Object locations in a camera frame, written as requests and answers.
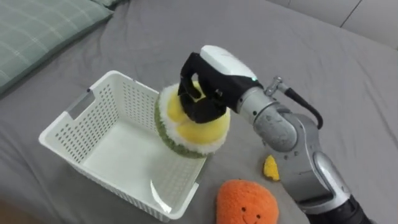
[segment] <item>white wall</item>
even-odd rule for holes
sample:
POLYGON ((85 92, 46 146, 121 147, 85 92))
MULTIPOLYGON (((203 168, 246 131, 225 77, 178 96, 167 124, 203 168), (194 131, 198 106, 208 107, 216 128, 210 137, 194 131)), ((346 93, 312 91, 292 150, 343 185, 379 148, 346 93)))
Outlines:
POLYGON ((398 49, 398 0, 268 0, 398 49))
POLYGON ((398 48, 398 0, 362 0, 344 29, 398 48))
POLYGON ((291 0, 289 8, 340 26, 359 3, 359 0, 291 0))

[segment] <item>plush toy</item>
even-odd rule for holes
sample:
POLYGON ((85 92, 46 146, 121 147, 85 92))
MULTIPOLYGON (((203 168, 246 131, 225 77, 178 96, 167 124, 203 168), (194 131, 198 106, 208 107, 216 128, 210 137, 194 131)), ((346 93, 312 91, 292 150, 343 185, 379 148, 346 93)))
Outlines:
POLYGON ((279 181, 278 166, 272 155, 267 157, 266 162, 264 163, 263 172, 267 178, 273 181, 279 181))
POLYGON ((225 182, 217 195, 217 224, 276 224, 275 197, 263 186, 246 180, 225 182))
MULTIPOLYGON (((199 83, 193 84, 204 97, 199 83)), ((181 156, 201 158, 214 153, 225 142, 231 119, 230 110, 227 109, 223 116, 214 121, 195 123, 184 113, 177 92, 178 84, 175 84, 159 93, 155 104, 155 124, 159 136, 181 156)))

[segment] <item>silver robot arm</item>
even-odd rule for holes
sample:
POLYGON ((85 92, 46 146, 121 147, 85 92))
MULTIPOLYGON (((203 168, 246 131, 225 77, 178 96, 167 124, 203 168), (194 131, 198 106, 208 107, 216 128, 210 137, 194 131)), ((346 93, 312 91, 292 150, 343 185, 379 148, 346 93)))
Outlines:
POLYGON ((309 105, 306 108, 312 108, 318 126, 307 116, 292 113, 272 97, 277 90, 293 99, 296 96, 302 106, 306 103, 281 78, 264 89, 239 59, 225 49, 206 45, 185 62, 178 93, 184 111, 198 123, 220 117, 228 107, 253 125, 263 144, 272 149, 282 185, 311 224, 371 224, 321 150, 318 129, 322 117, 309 105), (192 85, 193 74, 198 75, 206 95, 206 100, 196 104, 187 102, 200 97, 192 85))

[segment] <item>pillow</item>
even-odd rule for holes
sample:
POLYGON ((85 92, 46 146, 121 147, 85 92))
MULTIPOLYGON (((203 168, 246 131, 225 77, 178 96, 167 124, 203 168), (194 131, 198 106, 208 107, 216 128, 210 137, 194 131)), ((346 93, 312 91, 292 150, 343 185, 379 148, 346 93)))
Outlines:
POLYGON ((122 0, 92 0, 92 1, 97 2, 98 4, 102 4, 105 7, 111 7, 122 0))
POLYGON ((111 14, 90 0, 0 0, 0 94, 111 14))

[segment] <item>orange plush toy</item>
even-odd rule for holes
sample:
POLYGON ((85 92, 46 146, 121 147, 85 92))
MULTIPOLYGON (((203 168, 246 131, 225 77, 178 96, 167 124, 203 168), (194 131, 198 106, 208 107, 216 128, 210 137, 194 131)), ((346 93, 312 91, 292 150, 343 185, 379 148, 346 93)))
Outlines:
POLYGON ((225 182, 217 196, 217 224, 276 224, 275 197, 263 186, 246 180, 225 182))

